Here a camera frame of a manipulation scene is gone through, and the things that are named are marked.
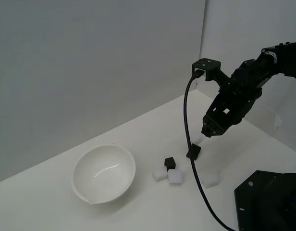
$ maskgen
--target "bowl rim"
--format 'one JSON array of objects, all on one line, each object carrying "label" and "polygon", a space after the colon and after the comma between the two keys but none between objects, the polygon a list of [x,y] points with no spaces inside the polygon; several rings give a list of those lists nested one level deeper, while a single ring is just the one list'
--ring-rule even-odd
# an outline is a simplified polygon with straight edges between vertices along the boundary
[{"label": "bowl rim", "polygon": [[[120,191],[118,192],[117,195],[115,195],[114,197],[108,199],[108,200],[103,200],[103,201],[97,201],[97,202],[89,202],[75,187],[74,185],[74,173],[75,173],[75,168],[76,166],[78,165],[78,163],[80,162],[80,160],[86,155],[88,154],[89,152],[91,152],[92,150],[94,149],[97,149],[97,148],[100,148],[100,147],[105,147],[105,146],[111,146],[111,147],[117,147],[117,148],[120,148],[122,149],[123,151],[125,151],[127,153],[127,155],[130,157],[131,161],[132,161],[132,167],[133,167],[133,173],[132,173],[132,177],[131,179],[129,180],[129,183]],[[74,193],[79,197],[81,198],[83,201],[89,203],[90,205],[93,205],[93,204],[102,204],[102,203],[106,203],[106,202],[110,202],[110,201],[113,201],[117,198],[119,198],[120,196],[122,196],[125,191],[127,191],[127,189],[131,186],[133,180],[134,180],[134,177],[135,177],[135,171],[136,171],[136,165],[135,165],[135,160],[134,160],[134,157],[133,155],[127,150],[125,149],[124,147],[120,146],[120,145],[117,145],[117,144],[102,144],[102,145],[98,145],[92,149],[90,149],[89,151],[87,151],[86,153],[84,153],[83,155],[81,155],[81,157],[77,160],[74,168],[73,168],[73,173],[72,173],[72,181],[71,181],[71,185],[72,185],[72,189],[74,191]]]}]

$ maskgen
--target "white bowl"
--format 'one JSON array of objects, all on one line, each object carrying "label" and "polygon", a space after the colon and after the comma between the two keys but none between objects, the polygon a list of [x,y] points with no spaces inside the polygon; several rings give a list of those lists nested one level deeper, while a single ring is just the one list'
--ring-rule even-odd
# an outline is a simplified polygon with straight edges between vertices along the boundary
[{"label": "white bowl", "polygon": [[72,188],[78,197],[91,205],[113,201],[130,187],[135,169],[134,158],[125,148],[99,146],[77,162]]}]

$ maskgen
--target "white surface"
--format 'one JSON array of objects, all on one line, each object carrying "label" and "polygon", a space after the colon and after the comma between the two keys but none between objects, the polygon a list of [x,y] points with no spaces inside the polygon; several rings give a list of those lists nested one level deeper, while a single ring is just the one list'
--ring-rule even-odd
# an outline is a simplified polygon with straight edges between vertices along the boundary
[{"label": "white surface", "polygon": [[[189,95],[191,132],[211,99],[197,90]],[[74,164],[97,145],[114,142],[136,162],[134,182],[118,200],[89,205],[70,185]],[[296,152],[243,121],[221,137],[205,139],[195,162],[199,176],[219,172],[221,182],[205,192],[216,214],[237,230],[234,189],[256,170],[295,172]],[[190,160],[179,97],[111,131],[0,182],[0,231],[223,231],[202,200]],[[174,157],[184,174],[182,185],[155,183],[152,172]]]},{"label": "white surface", "polygon": [[152,176],[156,182],[165,180],[168,178],[168,172],[166,166],[163,166],[152,173]]},{"label": "white surface", "polygon": [[200,181],[202,182],[204,187],[207,189],[215,185],[218,185],[220,183],[220,177],[219,177],[219,174],[215,172],[205,176],[201,176]]},{"label": "white surface", "polygon": [[181,184],[182,178],[183,178],[183,175],[180,169],[168,170],[168,181],[170,184]]},{"label": "white surface", "polygon": [[184,93],[205,0],[0,0],[0,181]]},{"label": "white surface", "polygon": [[113,201],[130,187],[135,171],[135,161],[128,150],[117,145],[102,145],[77,162],[72,187],[75,194],[90,205]]},{"label": "white surface", "polygon": [[[296,0],[207,0],[201,57],[219,60],[230,76],[262,48],[296,41]],[[219,88],[201,78],[198,89],[214,98]],[[282,125],[275,131],[275,117]],[[274,76],[263,86],[247,119],[296,150],[296,79]]]}]

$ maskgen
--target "cable connector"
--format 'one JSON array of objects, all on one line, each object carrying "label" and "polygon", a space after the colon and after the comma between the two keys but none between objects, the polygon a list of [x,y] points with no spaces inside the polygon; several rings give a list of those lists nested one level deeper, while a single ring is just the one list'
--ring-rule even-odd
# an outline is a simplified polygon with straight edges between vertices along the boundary
[{"label": "cable connector", "polygon": [[201,77],[205,72],[203,70],[196,70],[193,74],[192,74],[192,78],[195,79],[195,78],[199,78]]}]

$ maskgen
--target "robotic arm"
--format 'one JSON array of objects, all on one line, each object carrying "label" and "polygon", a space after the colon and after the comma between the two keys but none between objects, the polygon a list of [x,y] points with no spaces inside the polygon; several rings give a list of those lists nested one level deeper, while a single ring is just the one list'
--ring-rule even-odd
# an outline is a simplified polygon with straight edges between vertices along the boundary
[{"label": "robotic arm", "polygon": [[201,133],[220,136],[242,121],[272,76],[282,73],[296,78],[296,42],[262,49],[257,60],[244,61],[231,77],[221,71],[221,62],[215,60],[198,60],[192,64],[192,75],[197,70],[205,72],[206,81],[214,80],[220,87],[203,117]]}]

